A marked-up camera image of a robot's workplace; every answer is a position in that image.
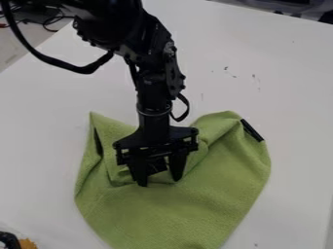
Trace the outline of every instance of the yellow object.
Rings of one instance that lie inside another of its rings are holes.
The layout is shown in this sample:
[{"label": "yellow object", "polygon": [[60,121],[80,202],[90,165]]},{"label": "yellow object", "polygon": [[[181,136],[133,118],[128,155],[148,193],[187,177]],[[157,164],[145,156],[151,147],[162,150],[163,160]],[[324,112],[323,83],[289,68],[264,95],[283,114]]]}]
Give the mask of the yellow object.
[{"label": "yellow object", "polygon": [[38,249],[36,244],[32,242],[30,239],[20,239],[19,245],[21,249]]}]

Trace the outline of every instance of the white tabletop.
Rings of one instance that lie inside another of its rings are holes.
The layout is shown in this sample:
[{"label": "white tabletop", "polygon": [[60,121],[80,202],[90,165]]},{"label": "white tabletop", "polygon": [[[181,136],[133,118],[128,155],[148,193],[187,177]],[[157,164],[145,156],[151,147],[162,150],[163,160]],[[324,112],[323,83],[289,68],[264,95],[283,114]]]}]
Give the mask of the white tabletop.
[{"label": "white tabletop", "polygon": [[[69,21],[71,21],[70,18],[61,19],[49,25],[49,28],[59,30],[68,24]],[[0,18],[0,22],[8,24],[5,18]],[[37,23],[24,24],[21,22],[18,27],[33,47],[40,45],[54,35],[54,33],[45,30],[41,24]],[[0,73],[18,61],[26,53],[27,50],[21,45],[20,41],[16,39],[10,28],[0,28]]]},{"label": "white tabletop", "polygon": [[[200,0],[146,0],[172,32],[187,125],[233,110],[266,138],[272,176],[227,249],[322,249],[333,194],[333,26]],[[67,26],[40,46],[76,64],[103,54]],[[75,207],[89,111],[137,124],[119,57],[92,76],[27,55],[0,75],[0,222],[43,249],[107,248]]]}]

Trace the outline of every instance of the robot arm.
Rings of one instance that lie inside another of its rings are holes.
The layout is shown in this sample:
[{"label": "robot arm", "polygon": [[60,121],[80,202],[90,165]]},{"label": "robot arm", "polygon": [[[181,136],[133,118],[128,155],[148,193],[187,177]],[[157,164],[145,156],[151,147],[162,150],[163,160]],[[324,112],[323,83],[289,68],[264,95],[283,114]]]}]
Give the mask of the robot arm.
[{"label": "robot arm", "polygon": [[[169,170],[174,181],[181,179],[187,156],[198,150],[198,131],[170,126],[169,118],[180,122],[189,113],[189,102],[180,93],[185,76],[180,72],[176,47],[161,22],[149,15],[141,0],[60,0],[75,15],[73,27],[83,41],[107,51],[98,61],[77,67],[45,56],[33,49],[21,35],[8,0],[0,0],[8,23],[18,39],[39,59],[77,73],[89,74],[112,58],[124,58],[137,91],[138,130],[116,142],[118,165],[127,165],[134,181],[147,186],[148,176]],[[187,111],[175,118],[172,100],[179,98]]]}]

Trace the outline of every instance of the white table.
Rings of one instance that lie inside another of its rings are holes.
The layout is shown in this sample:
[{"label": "white table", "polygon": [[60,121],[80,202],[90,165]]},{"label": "white table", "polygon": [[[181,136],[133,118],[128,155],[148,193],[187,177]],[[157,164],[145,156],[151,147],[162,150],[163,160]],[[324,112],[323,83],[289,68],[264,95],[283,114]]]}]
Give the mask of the white table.
[{"label": "white table", "polygon": [[[71,19],[61,19],[57,23],[50,25],[49,28],[58,30],[68,24],[69,21],[71,21]],[[7,23],[4,18],[0,18],[0,22]],[[54,33],[45,30],[40,24],[20,23],[18,27],[25,38],[34,47],[40,45],[54,35]],[[26,53],[27,50],[16,39],[10,28],[0,28],[0,73],[18,61]]]},{"label": "white table", "polygon": [[[270,181],[224,248],[323,249],[333,194],[333,26],[199,0],[144,4],[179,48],[192,103],[184,125],[234,110],[268,142]],[[40,49],[82,65],[104,53],[70,26]],[[126,65],[117,57],[81,76],[27,55],[0,75],[0,89],[1,222],[43,249],[107,248],[77,211],[73,188],[89,111],[137,124]]]}]

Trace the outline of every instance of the black cable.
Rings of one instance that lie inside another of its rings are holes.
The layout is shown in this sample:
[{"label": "black cable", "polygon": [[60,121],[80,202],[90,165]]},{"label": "black cable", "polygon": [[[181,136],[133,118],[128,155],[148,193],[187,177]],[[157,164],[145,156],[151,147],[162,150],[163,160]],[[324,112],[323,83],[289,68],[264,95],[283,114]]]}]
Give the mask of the black cable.
[{"label": "black cable", "polygon": [[[22,5],[13,5],[13,6],[11,6],[11,8],[12,8],[11,11],[13,13],[13,12],[18,11],[20,8],[22,8]],[[3,14],[4,13],[2,11],[0,11],[0,15],[2,15],[2,16],[0,16],[0,19],[5,17],[5,15],[3,15]]]},{"label": "black cable", "polygon": [[53,32],[53,33],[57,33],[58,32],[58,30],[55,30],[55,29],[50,29],[50,28],[48,28],[47,26],[49,26],[49,25],[51,25],[51,24],[54,24],[54,23],[56,23],[56,22],[58,22],[58,21],[60,21],[60,20],[62,20],[62,19],[64,19],[64,18],[75,18],[75,17],[71,17],[71,16],[66,16],[65,14],[64,14],[64,12],[60,9],[60,8],[58,8],[59,9],[59,11],[61,12],[61,14],[62,14],[62,16],[60,16],[60,17],[51,17],[51,18],[47,18],[44,22],[43,22],[43,28],[45,29],[45,30],[47,30],[47,31],[49,31],[49,32]]},{"label": "black cable", "polygon": [[171,112],[170,115],[172,117],[173,120],[175,120],[176,122],[182,122],[183,120],[186,119],[186,117],[189,115],[190,113],[190,102],[189,100],[181,93],[178,94],[177,96],[179,98],[179,100],[181,102],[183,102],[186,105],[186,111],[180,115],[178,118],[174,117],[173,113]]},{"label": "black cable", "polygon": [[131,80],[133,81],[135,88],[136,88],[137,87],[137,85],[136,85],[137,70],[136,70],[135,64],[131,60],[126,59],[126,58],[125,58],[125,63],[129,66]]},{"label": "black cable", "polygon": [[108,51],[107,54],[99,58],[97,61],[83,67],[75,66],[60,59],[56,59],[53,57],[46,56],[42,53],[36,51],[24,38],[22,33],[20,32],[17,23],[14,20],[13,14],[11,12],[11,7],[9,5],[8,0],[0,0],[2,10],[5,14],[8,24],[11,26],[13,33],[16,35],[18,40],[38,59],[44,61],[53,66],[57,66],[75,73],[79,74],[91,74],[96,71],[101,65],[105,64],[113,57],[113,51]]}]

